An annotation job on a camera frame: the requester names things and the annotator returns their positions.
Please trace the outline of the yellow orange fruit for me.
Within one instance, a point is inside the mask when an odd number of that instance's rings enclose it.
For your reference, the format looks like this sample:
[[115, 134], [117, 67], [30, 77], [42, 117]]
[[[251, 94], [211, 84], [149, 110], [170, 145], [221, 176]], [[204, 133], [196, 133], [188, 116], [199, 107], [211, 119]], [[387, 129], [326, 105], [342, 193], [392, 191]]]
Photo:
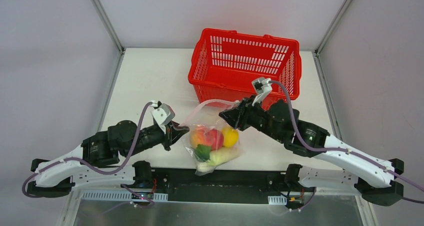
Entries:
[[239, 141], [239, 132], [232, 127], [222, 128], [221, 133], [223, 135], [223, 147], [231, 148]]

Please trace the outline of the orange pink peach toy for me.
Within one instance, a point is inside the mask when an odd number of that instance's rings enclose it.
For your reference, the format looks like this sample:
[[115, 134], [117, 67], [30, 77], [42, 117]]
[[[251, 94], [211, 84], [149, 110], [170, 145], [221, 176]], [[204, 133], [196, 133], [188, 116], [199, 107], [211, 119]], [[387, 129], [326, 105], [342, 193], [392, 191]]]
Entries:
[[209, 128], [196, 128], [190, 132], [190, 144], [196, 149], [198, 145], [205, 145], [211, 147], [213, 145], [213, 138], [209, 134]]

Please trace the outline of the red apple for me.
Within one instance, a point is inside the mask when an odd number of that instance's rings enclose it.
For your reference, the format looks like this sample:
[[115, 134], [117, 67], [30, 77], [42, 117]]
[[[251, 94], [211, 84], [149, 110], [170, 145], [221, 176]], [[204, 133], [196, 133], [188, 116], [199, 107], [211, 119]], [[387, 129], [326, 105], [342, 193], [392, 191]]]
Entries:
[[224, 137], [221, 131], [211, 129], [206, 132], [206, 144], [211, 147], [212, 151], [219, 150], [223, 146]]

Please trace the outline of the clear pink zip top bag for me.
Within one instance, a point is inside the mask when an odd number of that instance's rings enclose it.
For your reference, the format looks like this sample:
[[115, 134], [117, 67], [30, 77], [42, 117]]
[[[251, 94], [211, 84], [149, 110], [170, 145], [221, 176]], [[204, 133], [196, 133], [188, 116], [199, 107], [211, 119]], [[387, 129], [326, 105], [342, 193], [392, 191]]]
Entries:
[[182, 143], [193, 158], [197, 176], [212, 173], [218, 166], [243, 154], [239, 131], [219, 116], [219, 113], [237, 104], [238, 101], [206, 100], [182, 123], [183, 126], [189, 127]]

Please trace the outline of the white daikon radish toy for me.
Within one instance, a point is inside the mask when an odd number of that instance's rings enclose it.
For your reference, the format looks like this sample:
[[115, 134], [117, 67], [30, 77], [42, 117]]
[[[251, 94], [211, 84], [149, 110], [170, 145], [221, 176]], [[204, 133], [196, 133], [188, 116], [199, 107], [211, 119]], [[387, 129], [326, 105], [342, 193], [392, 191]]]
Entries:
[[238, 148], [221, 148], [219, 150], [210, 151], [207, 159], [205, 153], [195, 152], [197, 160], [196, 170], [198, 175], [211, 173], [217, 166], [225, 164], [233, 159], [238, 158], [242, 154], [242, 150]]

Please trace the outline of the green vegetable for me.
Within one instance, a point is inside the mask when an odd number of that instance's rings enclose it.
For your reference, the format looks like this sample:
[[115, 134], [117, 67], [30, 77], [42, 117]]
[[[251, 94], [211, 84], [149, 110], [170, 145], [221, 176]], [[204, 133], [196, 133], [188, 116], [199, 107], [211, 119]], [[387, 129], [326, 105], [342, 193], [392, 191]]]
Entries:
[[195, 158], [199, 162], [206, 162], [210, 159], [212, 149], [208, 145], [198, 144], [194, 150]]

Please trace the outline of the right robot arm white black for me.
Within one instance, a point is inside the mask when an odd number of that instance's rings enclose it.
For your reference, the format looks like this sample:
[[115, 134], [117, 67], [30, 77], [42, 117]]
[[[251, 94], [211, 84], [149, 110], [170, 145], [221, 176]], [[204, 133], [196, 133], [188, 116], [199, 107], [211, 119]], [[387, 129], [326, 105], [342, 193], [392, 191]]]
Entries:
[[283, 100], [263, 109], [253, 97], [244, 98], [220, 112], [219, 117], [236, 130], [255, 128], [295, 155], [337, 166], [337, 170], [320, 170], [289, 164], [283, 182], [290, 191], [300, 188], [347, 191], [379, 206], [391, 206], [404, 196], [403, 185], [396, 181], [404, 170], [402, 160], [382, 160], [349, 146], [326, 129], [300, 120], [299, 112]]

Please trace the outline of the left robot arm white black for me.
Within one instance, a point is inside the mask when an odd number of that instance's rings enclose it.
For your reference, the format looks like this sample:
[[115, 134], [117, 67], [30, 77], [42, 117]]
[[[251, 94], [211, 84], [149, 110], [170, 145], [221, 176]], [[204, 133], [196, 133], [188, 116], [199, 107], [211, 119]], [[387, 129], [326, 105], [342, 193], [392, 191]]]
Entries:
[[158, 124], [140, 129], [132, 121], [120, 121], [55, 160], [34, 159], [22, 193], [29, 198], [59, 198], [94, 186], [147, 188], [154, 182], [150, 163], [129, 159], [157, 145], [169, 151], [189, 131], [174, 121], [163, 129]]

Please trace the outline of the red plastic shopping basket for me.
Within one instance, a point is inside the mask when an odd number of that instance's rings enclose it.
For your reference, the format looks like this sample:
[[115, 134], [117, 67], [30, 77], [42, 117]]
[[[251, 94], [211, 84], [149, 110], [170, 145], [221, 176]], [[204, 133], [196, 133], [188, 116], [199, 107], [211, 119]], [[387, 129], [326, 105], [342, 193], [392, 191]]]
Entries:
[[281, 82], [290, 99], [296, 100], [301, 62], [300, 44], [295, 39], [205, 28], [194, 48], [187, 78], [200, 103], [250, 97], [255, 93], [252, 81], [260, 77]]

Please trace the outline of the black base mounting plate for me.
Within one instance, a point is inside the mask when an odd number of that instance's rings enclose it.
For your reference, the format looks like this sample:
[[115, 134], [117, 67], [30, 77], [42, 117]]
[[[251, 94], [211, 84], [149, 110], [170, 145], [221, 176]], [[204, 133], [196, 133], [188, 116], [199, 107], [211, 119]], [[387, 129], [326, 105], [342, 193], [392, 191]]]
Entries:
[[152, 168], [136, 173], [133, 189], [154, 187], [172, 202], [268, 204], [269, 196], [295, 196], [312, 188], [287, 180], [284, 171], [215, 170], [198, 176], [194, 169]]

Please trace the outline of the left aluminium frame post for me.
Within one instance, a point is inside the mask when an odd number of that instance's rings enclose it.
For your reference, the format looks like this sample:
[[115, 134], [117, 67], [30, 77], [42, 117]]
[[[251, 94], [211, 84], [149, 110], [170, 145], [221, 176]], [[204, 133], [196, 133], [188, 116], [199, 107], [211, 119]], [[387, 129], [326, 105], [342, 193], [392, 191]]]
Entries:
[[117, 32], [115, 31], [110, 18], [108, 17], [108, 14], [105, 11], [105, 8], [103, 7], [101, 0], [91, 0], [100, 20], [102, 21], [109, 37], [113, 41], [115, 47], [119, 51], [119, 53], [122, 55], [124, 53], [125, 48], [123, 47]]

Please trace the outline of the aluminium frame post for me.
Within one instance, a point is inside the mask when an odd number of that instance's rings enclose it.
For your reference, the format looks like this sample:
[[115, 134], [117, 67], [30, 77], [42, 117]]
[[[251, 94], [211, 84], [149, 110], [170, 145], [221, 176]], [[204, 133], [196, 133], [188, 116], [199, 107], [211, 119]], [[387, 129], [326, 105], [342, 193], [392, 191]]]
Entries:
[[350, 5], [353, 3], [354, 0], [343, 0], [340, 8], [338, 9], [335, 17], [333, 18], [331, 24], [329, 25], [327, 31], [325, 32], [323, 38], [319, 42], [317, 48], [315, 49], [315, 54], [319, 56], [325, 46], [327, 45], [328, 41], [330, 40], [331, 36], [333, 35], [334, 31], [336, 30], [337, 26], [342, 21], [344, 15], [346, 14], [347, 10], [349, 9]]
[[110, 18], [108, 17], [108, 14], [105, 11], [105, 8], [103, 7], [101, 0], [91, 0], [100, 20], [102, 21], [109, 37], [113, 41], [115, 47], [119, 51], [119, 53], [122, 55], [124, 53], [125, 48], [123, 47], [117, 32], [115, 31]]

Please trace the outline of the right aluminium frame post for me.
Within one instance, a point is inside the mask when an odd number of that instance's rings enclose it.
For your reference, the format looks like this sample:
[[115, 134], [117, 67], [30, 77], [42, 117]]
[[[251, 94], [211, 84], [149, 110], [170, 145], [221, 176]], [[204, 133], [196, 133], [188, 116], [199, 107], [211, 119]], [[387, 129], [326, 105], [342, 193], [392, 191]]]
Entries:
[[317, 48], [315, 49], [315, 54], [319, 56], [325, 46], [327, 45], [328, 41], [330, 40], [331, 36], [333, 35], [334, 31], [336, 30], [337, 26], [342, 21], [344, 15], [346, 14], [347, 10], [349, 9], [350, 5], [353, 3], [354, 0], [343, 0], [340, 8], [338, 9], [335, 17], [333, 18], [331, 24], [329, 25], [327, 31], [325, 32], [323, 38], [319, 42]]

